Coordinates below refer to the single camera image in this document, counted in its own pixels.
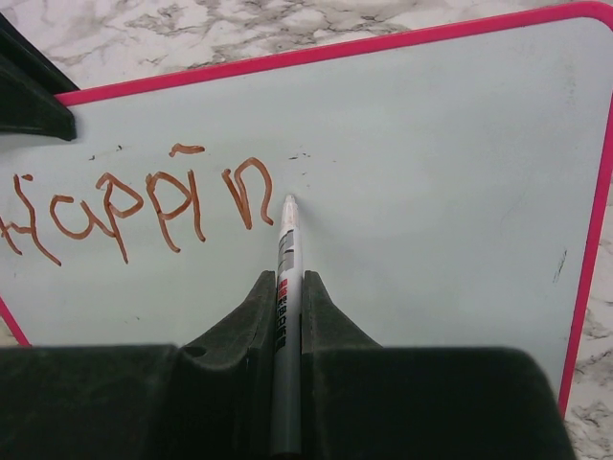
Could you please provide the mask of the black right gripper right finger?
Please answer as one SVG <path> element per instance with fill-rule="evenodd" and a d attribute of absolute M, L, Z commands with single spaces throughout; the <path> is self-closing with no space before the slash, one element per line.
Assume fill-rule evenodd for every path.
<path fill-rule="evenodd" d="M 307 459 L 571 459 L 544 373 L 504 347 L 385 348 L 303 281 Z"/>

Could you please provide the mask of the pink framed whiteboard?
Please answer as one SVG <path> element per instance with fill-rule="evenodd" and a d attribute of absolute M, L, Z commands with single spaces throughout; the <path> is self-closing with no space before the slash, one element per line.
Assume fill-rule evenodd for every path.
<path fill-rule="evenodd" d="M 612 9 L 579 2 L 68 93 L 1 139 L 1 321 L 178 343 L 304 266 L 389 346 L 508 346 L 566 403 L 612 170 Z"/>

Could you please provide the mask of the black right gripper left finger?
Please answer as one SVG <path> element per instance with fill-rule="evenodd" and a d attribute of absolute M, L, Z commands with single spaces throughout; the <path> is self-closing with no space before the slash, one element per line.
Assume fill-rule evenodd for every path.
<path fill-rule="evenodd" d="M 1 353 L 5 459 L 264 459 L 275 276 L 178 347 L 11 347 Z"/>

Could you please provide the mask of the white whiteboard marker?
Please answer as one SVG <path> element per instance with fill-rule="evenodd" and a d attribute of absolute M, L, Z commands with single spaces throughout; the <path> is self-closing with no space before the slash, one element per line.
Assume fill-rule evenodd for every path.
<path fill-rule="evenodd" d="M 272 380 L 270 455 L 295 459 L 302 454 L 301 302 L 303 256 L 299 209 L 294 195 L 284 200 L 278 251 Z"/>

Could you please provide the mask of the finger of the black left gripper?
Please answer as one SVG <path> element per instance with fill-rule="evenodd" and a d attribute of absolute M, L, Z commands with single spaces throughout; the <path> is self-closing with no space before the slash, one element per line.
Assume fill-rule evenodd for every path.
<path fill-rule="evenodd" d="M 1 18 L 1 131 L 77 138 L 76 119 L 58 99 L 79 88 Z"/>

